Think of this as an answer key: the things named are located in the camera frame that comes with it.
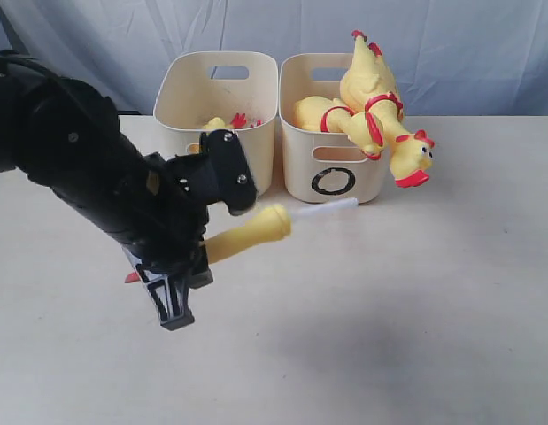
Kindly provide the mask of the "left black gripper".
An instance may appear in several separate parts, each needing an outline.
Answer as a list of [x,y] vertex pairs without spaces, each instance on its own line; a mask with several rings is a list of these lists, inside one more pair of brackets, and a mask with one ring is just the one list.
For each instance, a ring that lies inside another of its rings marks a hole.
[[[154,305],[159,325],[169,331],[195,322],[189,288],[213,282],[203,240],[212,199],[206,154],[176,156],[138,152],[119,155],[113,164],[117,219],[113,239],[133,268],[125,283],[140,282]],[[177,274],[186,274],[188,280]]]

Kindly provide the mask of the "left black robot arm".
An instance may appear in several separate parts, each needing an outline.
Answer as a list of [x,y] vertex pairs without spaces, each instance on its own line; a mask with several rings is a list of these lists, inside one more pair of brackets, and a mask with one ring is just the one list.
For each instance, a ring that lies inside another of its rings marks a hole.
[[158,154],[120,132],[109,97],[37,60],[0,51],[0,173],[19,169],[120,245],[163,328],[194,321],[196,280],[211,275],[199,248],[204,205],[179,186]]

